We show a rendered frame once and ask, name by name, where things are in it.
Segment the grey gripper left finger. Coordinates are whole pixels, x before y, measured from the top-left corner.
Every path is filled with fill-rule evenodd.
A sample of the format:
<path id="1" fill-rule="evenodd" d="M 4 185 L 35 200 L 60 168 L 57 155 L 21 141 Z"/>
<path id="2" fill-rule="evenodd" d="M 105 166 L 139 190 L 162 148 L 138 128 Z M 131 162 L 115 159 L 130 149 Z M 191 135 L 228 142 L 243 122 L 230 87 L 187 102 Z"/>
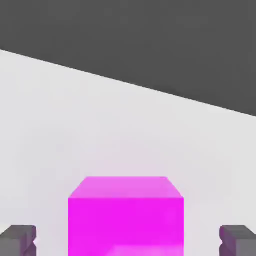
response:
<path id="1" fill-rule="evenodd" d="M 34 225 L 11 225 L 0 234 L 0 256 L 37 256 Z"/>

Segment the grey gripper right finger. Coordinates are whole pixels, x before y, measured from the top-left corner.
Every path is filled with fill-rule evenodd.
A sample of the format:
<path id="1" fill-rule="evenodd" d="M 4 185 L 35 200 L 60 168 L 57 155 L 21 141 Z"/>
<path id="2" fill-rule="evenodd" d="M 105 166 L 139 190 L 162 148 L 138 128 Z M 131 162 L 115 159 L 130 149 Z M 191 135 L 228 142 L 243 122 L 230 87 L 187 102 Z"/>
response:
<path id="1" fill-rule="evenodd" d="M 222 225 L 219 256 L 256 256 L 256 234 L 245 225 Z"/>

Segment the small magenta cube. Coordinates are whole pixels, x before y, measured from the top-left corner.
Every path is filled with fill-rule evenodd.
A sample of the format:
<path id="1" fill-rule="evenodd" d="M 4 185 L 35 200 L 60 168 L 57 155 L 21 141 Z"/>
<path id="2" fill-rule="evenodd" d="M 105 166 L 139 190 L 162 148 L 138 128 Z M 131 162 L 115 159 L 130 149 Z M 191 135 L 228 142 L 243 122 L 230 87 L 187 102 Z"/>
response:
<path id="1" fill-rule="evenodd" d="M 68 256 L 184 256 L 184 198 L 166 177 L 87 177 L 68 198 Z"/>

